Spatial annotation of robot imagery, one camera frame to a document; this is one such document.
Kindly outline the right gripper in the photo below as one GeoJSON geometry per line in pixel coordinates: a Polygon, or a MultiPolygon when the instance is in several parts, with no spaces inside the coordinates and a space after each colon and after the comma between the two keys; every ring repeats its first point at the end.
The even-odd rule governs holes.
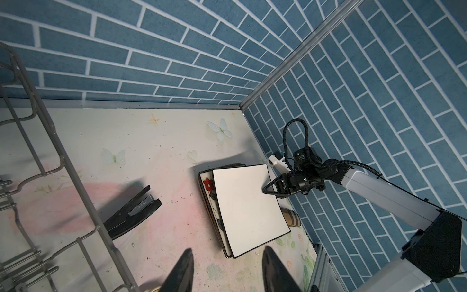
{"type": "Polygon", "coordinates": [[[311,147],[304,147],[293,153],[293,171],[283,173],[264,187],[261,191],[276,198],[287,198],[295,193],[307,195],[313,189],[324,191],[325,179],[321,176],[324,168],[318,168],[322,160],[311,147]]]}

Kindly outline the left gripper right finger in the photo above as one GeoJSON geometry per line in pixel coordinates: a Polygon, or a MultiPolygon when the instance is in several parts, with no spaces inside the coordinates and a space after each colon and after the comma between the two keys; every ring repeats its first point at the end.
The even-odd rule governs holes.
{"type": "Polygon", "coordinates": [[[274,250],[266,246],[262,257],[265,292],[301,292],[274,250]]]}

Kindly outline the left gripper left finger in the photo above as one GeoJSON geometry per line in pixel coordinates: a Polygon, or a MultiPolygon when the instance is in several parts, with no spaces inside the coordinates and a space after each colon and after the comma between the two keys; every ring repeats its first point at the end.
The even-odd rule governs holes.
{"type": "Polygon", "coordinates": [[[191,248],[186,249],[171,270],[159,292],[191,292],[194,278],[194,259],[191,248]]]}

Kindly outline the white square plate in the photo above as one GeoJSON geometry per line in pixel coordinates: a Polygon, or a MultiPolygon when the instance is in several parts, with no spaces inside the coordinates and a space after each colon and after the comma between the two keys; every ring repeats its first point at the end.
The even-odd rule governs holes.
{"type": "Polygon", "coordinates": [[[212,175],[233,258],[290,233],[278,199],[262,192],[271,182],[266,164],[214,169],[212,175]]]}

